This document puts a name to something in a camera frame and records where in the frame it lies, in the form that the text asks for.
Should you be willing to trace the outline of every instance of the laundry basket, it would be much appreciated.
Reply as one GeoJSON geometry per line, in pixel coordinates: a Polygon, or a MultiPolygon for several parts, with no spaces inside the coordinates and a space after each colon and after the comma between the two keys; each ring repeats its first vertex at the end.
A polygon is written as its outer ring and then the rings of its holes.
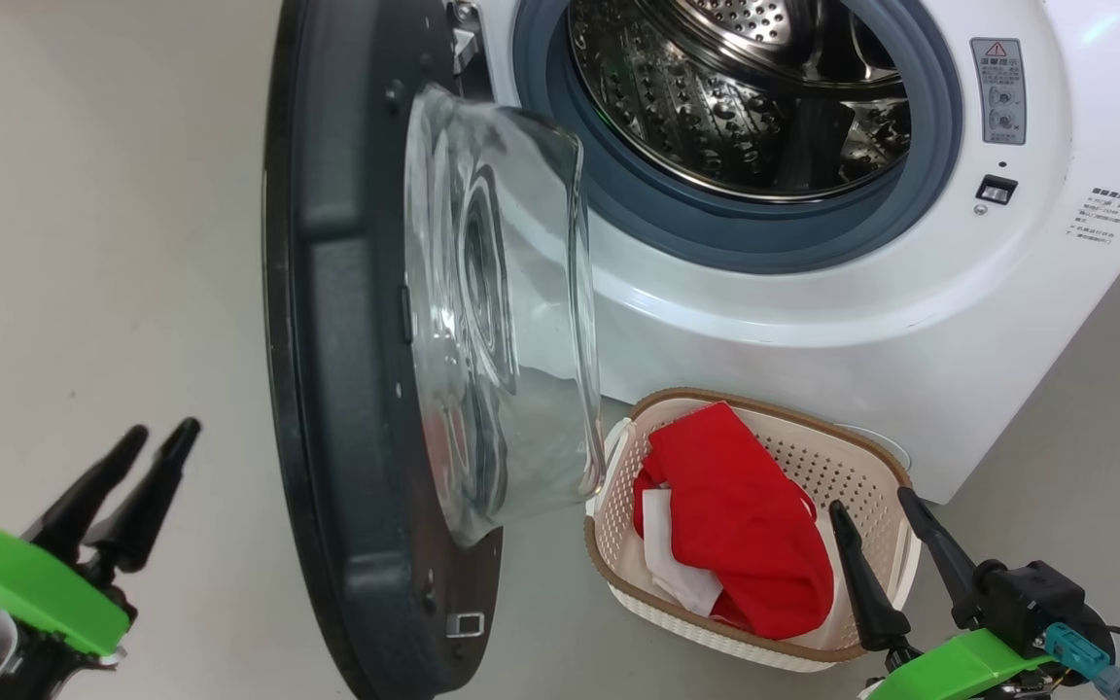
{"type": "Polygon", "coordinates": [[[832,545],[828,504],[840,500],[862,534],[862,552],[889,600],[900,608],[911,594],[921,543],[897,501],[911,486],[905,469],[884,447],[841,427],[803,413],[752,402],[738,395],[670,389],[647,395],[608,435],[608,480],[586,507],[586,549],[613,595],[634,615],[743,660],[812,673],[864,654],[832,545]],[[660,427],[713,402],[727,402],[793,482],[806,489],[821,517],[837,580],[828,620],[812,633],[773,642],[693,615],[651,584],[642,540],[634,529],[634,479],[651,451],[648,436],[660,427]]]}

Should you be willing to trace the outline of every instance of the washing machine door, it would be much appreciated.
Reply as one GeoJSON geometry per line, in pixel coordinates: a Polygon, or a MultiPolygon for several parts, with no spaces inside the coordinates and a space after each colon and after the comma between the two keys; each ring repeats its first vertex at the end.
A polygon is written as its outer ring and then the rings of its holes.
{"type": "Polygon", "coordinates": [[[401,307],[409,111],[426,81],[454,88],[450,36],[436,0],[288,0],[271,75],[277,442],[314,612],[362,699],[469,681],[497,592],[501,533],[459,547],[435,496],[401,307]]]}
{"type": "Polygon", "coordinates": [[[455,97],[455,54],[437,0],[286,0],[272,67],[277,444],[317,622],[364,700],[469,681],[498,526],[604,473],[581,146],[455,97]]]}

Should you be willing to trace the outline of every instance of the red cloth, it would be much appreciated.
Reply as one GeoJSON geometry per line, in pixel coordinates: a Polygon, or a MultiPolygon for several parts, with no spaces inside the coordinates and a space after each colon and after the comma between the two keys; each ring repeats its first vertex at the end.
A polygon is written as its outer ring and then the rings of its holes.
{"type": "Polygon", "coordinates": [[[818,628],[832,607],[832,567],[814,528],[814,504],[782,473],[728,407],[712,403],[651,433],[634,482],[672,487],[672,556],[715,571],[725,592],[715,616],[759,637],[818,628]]]}

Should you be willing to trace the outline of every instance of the blue connector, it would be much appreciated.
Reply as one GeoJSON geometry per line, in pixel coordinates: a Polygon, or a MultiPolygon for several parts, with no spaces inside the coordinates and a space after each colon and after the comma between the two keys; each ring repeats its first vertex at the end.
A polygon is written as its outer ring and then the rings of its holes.
{"type": "Polygon", "coordinates": [[[1108,700],[1120,700],[1120,669],[1103,648],[1062,623],[1044,631],[1044,651],[1063,666],[1092,682],[1108,700]]]}

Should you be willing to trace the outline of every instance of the brown basket rim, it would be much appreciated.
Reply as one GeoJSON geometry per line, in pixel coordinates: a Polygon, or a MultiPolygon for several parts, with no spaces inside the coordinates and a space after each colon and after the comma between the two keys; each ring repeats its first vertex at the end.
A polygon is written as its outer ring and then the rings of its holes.
{"type": "MultiPolygon", "coordinates": [[[[637,417],[641,417],[642,412],[653,407],[653,404],[666,402],[666,400],[671,399],[698,399],[701,400],[701,402],[728,402],[730,407],[749,409],[749,411],[764,413],[768,417],[783,418],[786,421],[810,427],[810,429],[828,433],[832,436],[832,438],[843,439],[844,442],[850,442],[866,449],[868,452],[871,452],[879,458],[880,461],[884,461],[884,465],[888,467],[890,473],[893,473],[893,475],[897,478],[898,484],[902,486],[911,486],[911,475],[907,475],[906,469],[903,469],[902,464],[897,461],[896,457],[894,457],[888,449],[880,447],[879,444],[876,444],[868,438],[862,438],[862,436],[857,432],[846,430],[843,427],[819,420],[816,417],[809,417],[806,413],[792,411],[792,409],[775,407],[773,403],[756,402],[753,399],[744,398],[744,395],[724,394],[719,391],[690,389],[690,386],[665,389],[656,391],[656,393],[650,394],[647,398],[642,399],[641,402],[635,403],[634,409],[629,410],[629,418],[631,420],[637,420],[637,417]]],[[[707,629],[707,632],[719,634],[721,637],[729,637],[735,642],[741,642],[743,644],[763,648],[766,652],[776,652],[777,654],[800,657],[800,660],[819,661],[819,663],[827,664],[857,660],[858,656],[866,654],[866,648],[862,648],[857,644],[841,648],[810,648],[808,646],[799,646],[787,642],[775,642],[772,641],[772,638],[756,637],[747,632],[741,632],[741,629],[732,628],[732,626],[707,619],[707,617],[693,615],[693,613],[690,613],[687,608],[676,606],[675,603],[670,603],[665,599],[656,597],[656,595],[645,592],[645,590],[628,584],[628,581],[619,577],[616,571],[613,571],[613,568],[608,567],[608,563],[604,562],[604,557],[599,553],[599,542],[595,540],[595,519],[590,517],[590,515],[586,515],[586,553],[590,557],[590,562],[594,563],[595,570],[599,572],[599,576],[604,577],[604,579],[613,588],[619,590],[619,592],[626,594],[631,598],[647,604],[650,607],[659,608],[668,615],[680,617],[680,619],[694,626],[699,626],[699,628],[707,629]]]]}

